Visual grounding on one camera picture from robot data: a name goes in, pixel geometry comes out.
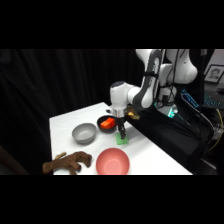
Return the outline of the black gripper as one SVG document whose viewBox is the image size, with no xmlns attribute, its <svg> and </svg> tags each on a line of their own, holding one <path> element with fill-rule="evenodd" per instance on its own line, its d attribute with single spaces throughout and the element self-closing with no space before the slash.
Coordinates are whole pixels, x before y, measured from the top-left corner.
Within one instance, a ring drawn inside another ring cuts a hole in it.
<svg viewBox="0 0 224 224">
<path fill-rule="evenodd" d="M 116 122 L 116 125 L 118 126 L 118 129 L 120 130 L 120 136 L 122 138 L 122 136 L 125 138 L 126 137 L 126 130 L 124 128 L 124 123 L 126 122 L 126 118 L 125 117 L 122 117 L 122 118 L 116 118 L 115 119 L 115 122 Z"/>
</svg>

